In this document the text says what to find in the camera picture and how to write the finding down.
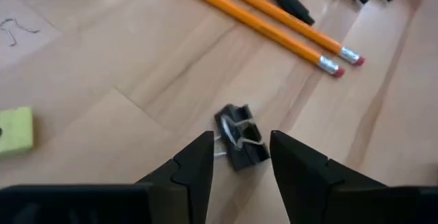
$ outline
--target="green sponge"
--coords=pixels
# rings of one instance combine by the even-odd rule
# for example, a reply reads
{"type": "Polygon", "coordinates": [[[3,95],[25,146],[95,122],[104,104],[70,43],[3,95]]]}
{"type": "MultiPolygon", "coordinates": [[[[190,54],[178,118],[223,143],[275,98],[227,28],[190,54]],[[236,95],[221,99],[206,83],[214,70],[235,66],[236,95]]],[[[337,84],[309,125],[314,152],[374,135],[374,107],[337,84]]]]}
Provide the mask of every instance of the green sponge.
{"type": "Polygon", "coordinates": [[[0,112],[0,155],[32,149],[32,109],[22,107],[0,112]]]}

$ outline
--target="wooden surface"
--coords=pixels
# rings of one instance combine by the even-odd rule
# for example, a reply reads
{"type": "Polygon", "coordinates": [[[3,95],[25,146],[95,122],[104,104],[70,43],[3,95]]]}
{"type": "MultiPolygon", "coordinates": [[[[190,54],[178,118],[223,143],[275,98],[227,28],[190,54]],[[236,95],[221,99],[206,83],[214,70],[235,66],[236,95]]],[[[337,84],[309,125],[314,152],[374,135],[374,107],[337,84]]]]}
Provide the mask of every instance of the wooden surface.
{"type": "MultiPolygon", "coordinates": [[[[280,129],[385,184],[435,185],[438,0],[301,1],[363,67],[336,59],[333,79],[201,0],[0,0],[0,20],[41,30],[0,34],[0,110],[30,105],[36,139],[0,186],[134,182],[226,103],[248,103],[266,142],[280,129]]],[[[208,223],[287,223],[270,162],[214,166],[208,223]]]]}

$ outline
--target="pencil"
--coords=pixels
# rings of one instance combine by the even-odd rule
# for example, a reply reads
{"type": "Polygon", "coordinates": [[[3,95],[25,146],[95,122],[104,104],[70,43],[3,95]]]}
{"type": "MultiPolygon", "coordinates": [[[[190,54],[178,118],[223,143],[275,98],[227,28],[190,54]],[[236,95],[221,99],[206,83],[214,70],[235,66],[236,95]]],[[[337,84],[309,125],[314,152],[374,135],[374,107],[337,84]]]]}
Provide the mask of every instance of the pencil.
{"type": "Polygon", "coordinates": [[[249,27],[257,30],[263,35],[273,39],[280,45],[288,48],[292,52],[296,53],[300,57],[308,60],[309,62],[319,66],[321,69],[330,73],[335,77],[341,77],[345,70],[339,67],[338,64],[334,63],[330,59],[324,57],[320,53],[308,48],[301,42],[290,38],[287,34],[281,30],[267,24],[265,21],[257,18],[256,16],[250,14],[249,12],[239,8],[234,3],[228,0],[205,0],[211,5],[221,9],[223,12],[231,15],[237,20],[247,24],[249,27]]]}
{"type": "Polygon", "coordinates": [[[342,46],[336,40],[333,40],[327,35],[318,32],[316,29],[310,27],[308,24],[300,21],[293,16],[290,16],[287,12],[283,11],[281,8],[278,8],[274,4],[266,0],[243,0],[258,10],[266,13],[267,15],[275,18],[276,20],[284,23],[291,29],[297,31],[308,39],[318,43],[325,49],[329,50],[332,53],[335,53],[339,57],[345,59],[351,64],[356,66],[360,66],[365,62],[365,58],[360,56],[358,53],[342,46]]]}

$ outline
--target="black binder clip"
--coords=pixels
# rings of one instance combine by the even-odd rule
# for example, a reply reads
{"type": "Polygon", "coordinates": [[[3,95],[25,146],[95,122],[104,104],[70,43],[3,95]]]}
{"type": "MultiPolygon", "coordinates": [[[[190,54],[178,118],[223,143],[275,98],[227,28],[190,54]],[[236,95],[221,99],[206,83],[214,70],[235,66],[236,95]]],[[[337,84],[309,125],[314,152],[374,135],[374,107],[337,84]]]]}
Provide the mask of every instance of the black binder clip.
{"type": "Polygon", "coordinates": [[[256,165],[268,159],[269,152],[261,140],[253,115],[247,105],[237,107],[227,104],[214,115],[227,155],[235,171],[256,165]]]}

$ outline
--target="metal ferrule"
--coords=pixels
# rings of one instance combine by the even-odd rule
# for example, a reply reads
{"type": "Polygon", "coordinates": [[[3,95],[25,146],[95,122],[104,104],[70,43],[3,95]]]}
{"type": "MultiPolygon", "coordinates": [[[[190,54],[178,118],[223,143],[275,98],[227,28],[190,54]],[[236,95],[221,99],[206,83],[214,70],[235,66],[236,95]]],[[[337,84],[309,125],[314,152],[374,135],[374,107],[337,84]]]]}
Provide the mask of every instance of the metal ferrule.
{"type": "Polygon", "coordinates": [[[347,49],[346,47],[342,47],[339,56],[351,64],[356,64],[357,60],[361,57],[359,54],[347,49]]]}
{"type": "Polygon", "coordinates": [[[334,63],[333,61],[331,61],[330,59],[324,56],[321,56],[320,63],[318,64],[318,66],[320,66],[321,69],[324,69],[331,75],[335,74],[337,70],[339,70],[338,64],[334,63]]]}

